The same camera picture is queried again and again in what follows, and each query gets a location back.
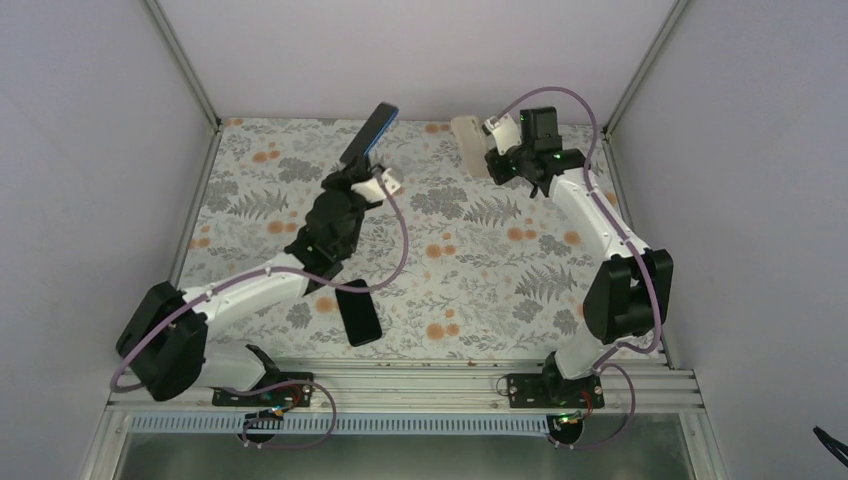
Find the aluminium rail frame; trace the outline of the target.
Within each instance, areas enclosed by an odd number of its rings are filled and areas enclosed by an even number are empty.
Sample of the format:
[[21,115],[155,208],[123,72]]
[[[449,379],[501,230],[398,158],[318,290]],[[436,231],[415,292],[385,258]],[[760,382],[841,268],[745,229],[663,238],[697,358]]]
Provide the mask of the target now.
[[625,360],[601,379],[574,447],[573,406],[512,401],[534,361],[284,360],[315,384],[281,417],[270,402],[192,387],[107,401],[86,479],[724,479],[695,375]]

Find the black object at edge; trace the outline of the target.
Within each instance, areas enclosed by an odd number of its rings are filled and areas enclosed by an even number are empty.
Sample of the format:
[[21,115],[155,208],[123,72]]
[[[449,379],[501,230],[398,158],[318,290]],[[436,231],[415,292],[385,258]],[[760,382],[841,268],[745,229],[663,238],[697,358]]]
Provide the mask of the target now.
[[845,467],[848,467],[848,448],[845,443],[834,438],[819,426],[813,427],[813,434],[834,458],[836,458]]

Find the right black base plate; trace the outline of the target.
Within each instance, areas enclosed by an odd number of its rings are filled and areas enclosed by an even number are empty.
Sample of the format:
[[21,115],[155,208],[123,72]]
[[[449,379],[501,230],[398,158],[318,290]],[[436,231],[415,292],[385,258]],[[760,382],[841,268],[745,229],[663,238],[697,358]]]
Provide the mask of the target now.
[[536,373],[512,373],[505,379],[512,409],[596,409],[605,406],[598,376],[565,380]]

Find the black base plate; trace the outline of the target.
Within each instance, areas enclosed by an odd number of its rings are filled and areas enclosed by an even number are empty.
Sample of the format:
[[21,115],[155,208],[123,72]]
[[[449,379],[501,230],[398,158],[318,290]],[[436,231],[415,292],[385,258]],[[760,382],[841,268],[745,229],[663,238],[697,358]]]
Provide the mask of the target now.
[[565,380],[536,373],[512,373],[505,379],[512,409],[596,409],[605,406],[598,376]]
[[[270,386],[276,383],[292,380],[313,381],[311,372],[282,372],[262,379],[254,389]],[[214,389],[212,404],[216,407],[250,407],[276,408],[288,410],[294,407],[309,407],[313,388],[310,385],[296,384],[286,387],[276,387],[274,390],[258,395],[234,395],[224,389]]]

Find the beige phone case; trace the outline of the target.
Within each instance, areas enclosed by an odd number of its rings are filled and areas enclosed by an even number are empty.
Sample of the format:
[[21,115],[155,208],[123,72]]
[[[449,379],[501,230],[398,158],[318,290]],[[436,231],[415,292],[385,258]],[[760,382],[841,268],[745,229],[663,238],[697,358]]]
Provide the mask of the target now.
[[450,121],[467,172],[472,177],[489,178],[485,155],[488,152],[483,124],[475,116],[458,116]]

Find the floral patterned table mat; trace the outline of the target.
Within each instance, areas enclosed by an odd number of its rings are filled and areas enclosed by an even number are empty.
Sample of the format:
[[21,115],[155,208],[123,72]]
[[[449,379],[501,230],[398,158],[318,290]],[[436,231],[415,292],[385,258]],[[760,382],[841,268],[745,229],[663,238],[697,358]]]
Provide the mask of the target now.
[[[290,244],[355,120],[226,122],[178,284],[252,269]],[[398,209],[369,212],[341,281],[379,283],[383,336],[352,347],[331,289],[286,300],[210,333],[278,358],[543,359],[583,322],[597,267],[575,224],[515,179],[468,174],[446,123],[398,121],[374,151],[404,177]]]

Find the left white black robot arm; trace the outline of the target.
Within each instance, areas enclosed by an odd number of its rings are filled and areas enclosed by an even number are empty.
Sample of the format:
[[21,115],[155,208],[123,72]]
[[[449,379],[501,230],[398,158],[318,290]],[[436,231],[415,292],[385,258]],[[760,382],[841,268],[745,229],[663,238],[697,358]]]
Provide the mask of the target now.
[[249,345],[209,352],[210,333],[321,287],[367,299],[390,285],[401,266],[376,284],[335,278],[357,249],[367,211],[383,203],[396,208],[402,187],[396,169],[354,156],[324,179],[296,239],[270,260],[204,286],[178,289],[165,281],[151,287],[116,342],[122,362],[111,391],[144,389],[154,400],[167,401],[198,386],[243,395],[255,405],[270,402],[279,380],[264,353]]

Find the black phone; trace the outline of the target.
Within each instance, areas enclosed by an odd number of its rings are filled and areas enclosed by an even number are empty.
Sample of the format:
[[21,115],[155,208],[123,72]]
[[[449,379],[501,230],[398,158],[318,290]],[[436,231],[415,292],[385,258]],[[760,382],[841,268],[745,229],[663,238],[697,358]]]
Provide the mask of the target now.
[[335,296],[348,343],[352,347],[361,347],[382,338],[382,326],[369,292],[337,289]]

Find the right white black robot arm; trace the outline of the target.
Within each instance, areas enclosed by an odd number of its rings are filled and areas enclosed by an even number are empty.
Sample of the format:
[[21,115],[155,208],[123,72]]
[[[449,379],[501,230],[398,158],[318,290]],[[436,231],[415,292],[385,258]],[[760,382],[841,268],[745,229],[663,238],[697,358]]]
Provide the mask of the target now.
[[620,350],[655,351],[667,315],[673,260],[628,227],[603,194],[589,159],[567,149],[553,107],[523,110],[484,121],[494,140],[485,155],[496,184],[523,178],[564,211],[578,229],[598,269],[582,302],[584,326],[548,361],[553,373],[541,384],[544,399],[565,407],[580,393],[579,379],[600,372]]

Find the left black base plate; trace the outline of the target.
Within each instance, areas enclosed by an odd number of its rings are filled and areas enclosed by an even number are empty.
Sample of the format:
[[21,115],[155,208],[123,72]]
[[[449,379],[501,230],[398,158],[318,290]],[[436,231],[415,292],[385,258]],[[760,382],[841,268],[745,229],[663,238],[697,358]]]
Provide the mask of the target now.
[[[254,389],[270,386],[276,383],[292,380],[313,381],[311,372],[282,372],[262,379]],[[294,407],[309,407],[313,388],[310,385],[296,384],[286,387],[276,387],[274,390],[258,395],[234,395],[224,389],[214,389],[212,404],[216,407],[250,407],[276,408],[288,410]]]

